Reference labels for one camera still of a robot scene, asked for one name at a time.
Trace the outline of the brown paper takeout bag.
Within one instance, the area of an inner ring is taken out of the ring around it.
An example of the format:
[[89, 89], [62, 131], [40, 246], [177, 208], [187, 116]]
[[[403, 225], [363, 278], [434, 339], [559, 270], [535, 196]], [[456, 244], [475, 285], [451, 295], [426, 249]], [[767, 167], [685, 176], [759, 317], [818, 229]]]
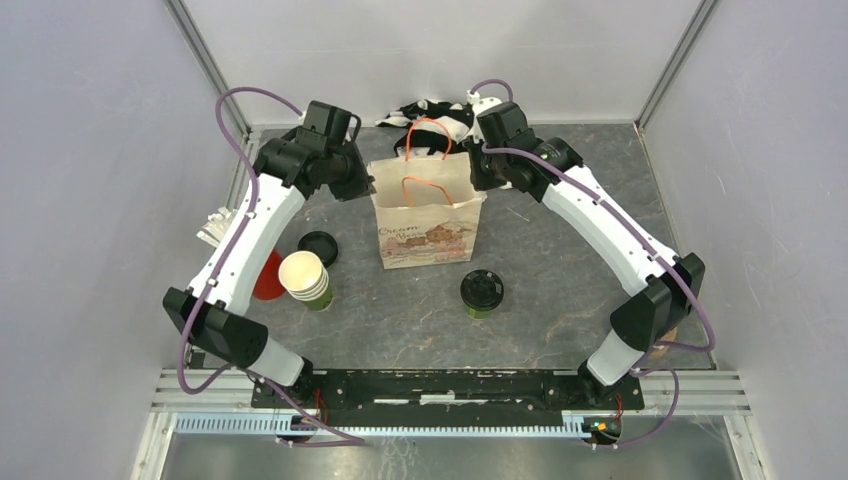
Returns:
[[413, 156], [411, 136], [402, 157], [372, 161], [378, 251], [386, 270], [467, 262], [471, 259], [487, 195], [471, 183], [466, 152], [453, 141], [436, 155]]

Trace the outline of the black plastic cup lid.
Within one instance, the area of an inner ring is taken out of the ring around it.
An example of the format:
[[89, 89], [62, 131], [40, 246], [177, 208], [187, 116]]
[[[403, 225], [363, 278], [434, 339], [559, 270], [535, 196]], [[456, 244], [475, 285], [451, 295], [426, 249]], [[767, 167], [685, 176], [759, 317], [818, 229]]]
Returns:
[[460, 296], [465, 306], [475, 312], [491, 311], [503, 301], [504, 283], [490, 270], [474, 270], [461, 281]]

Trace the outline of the green paper coffee cup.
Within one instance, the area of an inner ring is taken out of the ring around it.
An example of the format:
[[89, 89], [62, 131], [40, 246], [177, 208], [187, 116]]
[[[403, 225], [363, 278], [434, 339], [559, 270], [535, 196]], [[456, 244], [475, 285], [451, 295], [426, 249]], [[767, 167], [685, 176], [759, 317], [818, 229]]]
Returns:
[[470, 305], [465, 306], [465, 313], [470, 318], [475, 319], [475, 320], [482, 320], [482, 319], [489, 318], [495, 310], [496, 310], [496, 308], [489, 308], [489, 307], [476, 308], [475, 306], [470, 306]]

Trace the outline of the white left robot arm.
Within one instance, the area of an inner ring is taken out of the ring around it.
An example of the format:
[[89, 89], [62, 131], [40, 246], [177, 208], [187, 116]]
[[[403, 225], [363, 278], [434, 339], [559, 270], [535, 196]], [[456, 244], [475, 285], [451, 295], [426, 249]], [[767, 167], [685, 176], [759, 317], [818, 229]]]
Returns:
[[372, 192], [373, 178], [356, 145], [361, 125], [350, 111], [311, 102], [301, 125], [266, 142], [248, 164], [245, 198], [198, 275], [163, 298], [182, 345], [275, 382], [276, 394], [290, 407], [313, 397], [311, 364], [246, 312], [279, 236], [316, 190], [328, 186], [339, 201]]

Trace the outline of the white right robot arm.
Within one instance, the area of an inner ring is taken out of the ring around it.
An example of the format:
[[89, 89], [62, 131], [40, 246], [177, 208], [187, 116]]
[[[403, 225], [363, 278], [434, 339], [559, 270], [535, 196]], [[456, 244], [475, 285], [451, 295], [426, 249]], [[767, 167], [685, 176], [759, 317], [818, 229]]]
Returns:
[[471, 104], [464, 142], [472, 185], [482, 191], [510, 185], [573, 227], [610, 267], [629, 299], [610, 316], [611, 330], [580, 366], [580, 400], [602, 408], [617, 383], [690, 313], [704, 314], [698, 294], [704, 262], [678, 255], [655, 239], [609, 195], [564, 139], [543, 140], [520, 106], [495, 98]]

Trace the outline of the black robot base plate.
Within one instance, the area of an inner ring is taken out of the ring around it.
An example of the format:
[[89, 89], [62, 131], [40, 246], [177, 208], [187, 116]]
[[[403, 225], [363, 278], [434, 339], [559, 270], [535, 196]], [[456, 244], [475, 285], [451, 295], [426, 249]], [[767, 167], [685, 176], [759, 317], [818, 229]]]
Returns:
[[601, 416], [645, 406], [633, 377], [603, 386], [586, 373], [552, 369], [328, 369], [284, 391], [305, 409], [326, 408], [338, 429], [558, 426], [565, 412]]

